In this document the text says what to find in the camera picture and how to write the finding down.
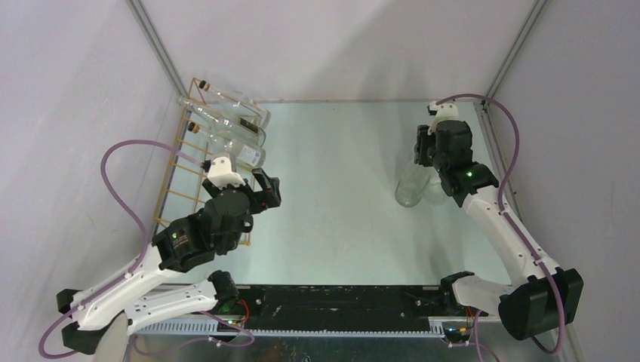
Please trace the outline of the clear bottle white label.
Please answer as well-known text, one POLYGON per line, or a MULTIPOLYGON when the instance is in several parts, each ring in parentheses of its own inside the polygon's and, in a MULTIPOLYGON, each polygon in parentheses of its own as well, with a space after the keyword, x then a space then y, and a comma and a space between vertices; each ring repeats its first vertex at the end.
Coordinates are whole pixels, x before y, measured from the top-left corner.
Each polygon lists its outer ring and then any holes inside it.
POLYGON ((266 160, 264 149, 249 141, 242 140, 234 133, 208 130, 193 121, 188 124, 187 130, 193 134, 204 136, 210 143, 217 145, 229 153, 238 163, 250 169, 262 167, 266 160))

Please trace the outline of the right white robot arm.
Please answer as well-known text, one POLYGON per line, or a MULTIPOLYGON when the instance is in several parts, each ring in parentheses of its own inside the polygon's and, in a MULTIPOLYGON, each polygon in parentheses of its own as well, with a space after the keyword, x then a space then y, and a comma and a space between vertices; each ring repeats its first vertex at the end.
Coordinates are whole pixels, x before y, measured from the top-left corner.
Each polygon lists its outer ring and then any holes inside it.
POLYGON ((495 315, 516 340, 572 323, 582 276, 574 268, 562 268, 512 215, 495 175, 472 159, 469 125, 455 120, 420 125, 414 162, 438 173, 444 193, 480 225, 509 277, 508 284, 486 281, 470 271, 442 278, 442 311, 458 315, 469 306, 495 315))

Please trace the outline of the clear bottle frosted cap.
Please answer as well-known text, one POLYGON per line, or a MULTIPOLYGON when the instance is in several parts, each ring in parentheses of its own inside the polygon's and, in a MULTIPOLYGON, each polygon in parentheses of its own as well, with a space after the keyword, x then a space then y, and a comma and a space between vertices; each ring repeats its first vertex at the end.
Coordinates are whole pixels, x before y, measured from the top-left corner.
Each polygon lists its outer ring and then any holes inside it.
POLYGON ((442 181, 439 174, 433 168, 429 169, 428 180, 423 190, 423 199, 430 204, 443 204, 449 197, 442 188, 442 181))

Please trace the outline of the long clear glass bottle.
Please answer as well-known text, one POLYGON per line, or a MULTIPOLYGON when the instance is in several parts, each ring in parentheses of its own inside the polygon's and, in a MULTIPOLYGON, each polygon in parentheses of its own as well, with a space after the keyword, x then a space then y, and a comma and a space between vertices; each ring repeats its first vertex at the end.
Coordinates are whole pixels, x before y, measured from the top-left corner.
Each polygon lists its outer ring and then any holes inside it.
POLYGON ((429 182, 429 168, 411 159, 402 171, 395 189, 395 199, 403 207, 416 206, 429 182))

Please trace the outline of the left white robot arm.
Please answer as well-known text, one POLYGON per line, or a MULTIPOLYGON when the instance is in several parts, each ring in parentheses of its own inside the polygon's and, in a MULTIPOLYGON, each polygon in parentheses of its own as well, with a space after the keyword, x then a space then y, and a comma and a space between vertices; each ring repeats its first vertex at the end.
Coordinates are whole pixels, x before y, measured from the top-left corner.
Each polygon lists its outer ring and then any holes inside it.
POLYGON ((153 290, 235 250, 241 236, 251 232, 255 214, 281 205, 279 178, 268 176, 261 168, 251 173, 260 185, 258 191, 243 178, 221 187, 206 179, 202 185, 211 199, 158 232, 145 255, 132 262, 133 271, 124 268, 110 281, 87 290, 60 291, 58 310, 71 320, 61 330, 63 345, 74 352, 94 354, 119 315, 125 317, 126 333, 131 335, 182 314, 235 311, 239 292, 227 271, 214 271, 181 289, 153 290))

